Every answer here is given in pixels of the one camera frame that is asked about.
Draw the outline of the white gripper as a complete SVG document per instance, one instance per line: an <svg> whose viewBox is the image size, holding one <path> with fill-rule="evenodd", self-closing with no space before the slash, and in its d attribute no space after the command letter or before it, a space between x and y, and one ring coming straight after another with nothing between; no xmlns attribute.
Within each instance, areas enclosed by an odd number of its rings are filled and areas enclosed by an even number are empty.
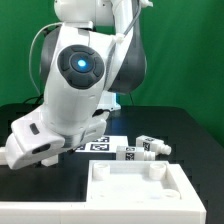
<svg viewBox="0 0 224 224"><path fill-rule="evenodd" d="M75 148L79 147L80 145L83 145L88 142L99 139L105 132L106 119L107 119L108 115L109 115L108 112L103 112L101 115L93 117L90 120L90 123L87 126L87 129L80 135L64 136L62 134L59 134L65 138L65 143L64 143L63 148L61 149L61 151L58 154L66 152L70 149L75 149ZM9 162L7 160L6 145L5 145L5 157L6 157L6 161L9 165L9 167L14 170L34 164L34 163L26 163L24 166L16 166L15 168L13 168L11 166L11 162Z"/></svg>

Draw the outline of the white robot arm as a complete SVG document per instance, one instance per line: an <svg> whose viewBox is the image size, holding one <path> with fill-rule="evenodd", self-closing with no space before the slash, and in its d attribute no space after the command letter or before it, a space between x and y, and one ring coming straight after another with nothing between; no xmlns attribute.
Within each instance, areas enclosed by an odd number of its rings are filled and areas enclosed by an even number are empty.
<svg viewBox="0 0 224 224"><path fill-rule="evenodd" d="M139 15L150 0L55 0L57 28L45 39L44 102L11 124L5 145L10 168L20 169L100 138L109 111L105 91L128 93L147 63Z"/></svg>

